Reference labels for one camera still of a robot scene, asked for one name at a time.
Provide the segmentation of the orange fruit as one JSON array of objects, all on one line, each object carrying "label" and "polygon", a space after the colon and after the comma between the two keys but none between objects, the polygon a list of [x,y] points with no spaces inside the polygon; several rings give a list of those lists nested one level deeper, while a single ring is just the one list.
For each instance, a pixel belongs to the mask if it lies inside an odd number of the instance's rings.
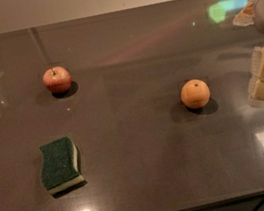
[{"label": "orange fruit", "polygon": [[187,81],[181,90],[182,103],[191,109],[200,109],[207,105],[210,99],[210,90],[202,80],[193,79]]}]

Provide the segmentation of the red apple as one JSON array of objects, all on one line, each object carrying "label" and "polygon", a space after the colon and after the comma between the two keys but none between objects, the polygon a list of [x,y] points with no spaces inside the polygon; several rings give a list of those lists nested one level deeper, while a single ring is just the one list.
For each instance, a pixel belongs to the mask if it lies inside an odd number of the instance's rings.
[{"label": "red apple", "polygon": [[43,75],[45,87],[53,94],[62,94],[71,88],[71,74],[67,69],[59,66],[49,68]]}]

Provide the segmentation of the crumpled snack bag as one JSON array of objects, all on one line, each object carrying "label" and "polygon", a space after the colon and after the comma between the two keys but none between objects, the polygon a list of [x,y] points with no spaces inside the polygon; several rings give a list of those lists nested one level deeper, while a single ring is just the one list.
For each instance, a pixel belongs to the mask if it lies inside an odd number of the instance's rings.
[{"label": "crumpled snack bag", "polygon": [[234,26],[239,26],[239,27],[252,26],[254,24],[253,5],[254,5],[254,0],[249,0],[246,6],[242,10],[240,10],[239,13],[237,13],[235,18],[233,19],[232,24]]}]

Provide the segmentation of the green and yellow sponge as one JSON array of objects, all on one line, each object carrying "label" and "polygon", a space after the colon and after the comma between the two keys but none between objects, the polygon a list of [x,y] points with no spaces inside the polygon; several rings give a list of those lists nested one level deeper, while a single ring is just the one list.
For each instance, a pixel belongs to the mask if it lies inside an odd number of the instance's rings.
[{"label": "green and yellow sponge", "polygon": [[41,180],[51,195],[84,182],[78,169],[78,149],[69,137],[56,139],[39,147],[42,153]]}]

